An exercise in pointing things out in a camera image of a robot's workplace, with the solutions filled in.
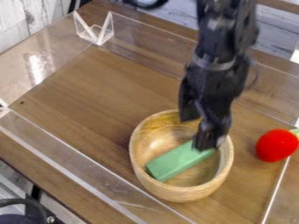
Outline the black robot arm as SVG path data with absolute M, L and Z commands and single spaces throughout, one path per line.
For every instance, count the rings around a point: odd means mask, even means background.
M 249 48 L 258 41 L 255 0 L 197 0 L 199 42 L 179 91 L 181 120 L 202 119 L 193 145 L 219 148 L 231 127 L 231 105 L 249 77 Z

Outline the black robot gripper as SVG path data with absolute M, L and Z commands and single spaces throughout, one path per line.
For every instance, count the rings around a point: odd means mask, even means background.
M 193 55 L 191 64 L 179 91 L 181 121 L 201 121 L 194 137 L 194 147 L 199 151 L 218 149 L 231 127 L 231 104 L 241 96 L 251 58 L 247 54 L 235 56 L 226 62 L 209 61 Z

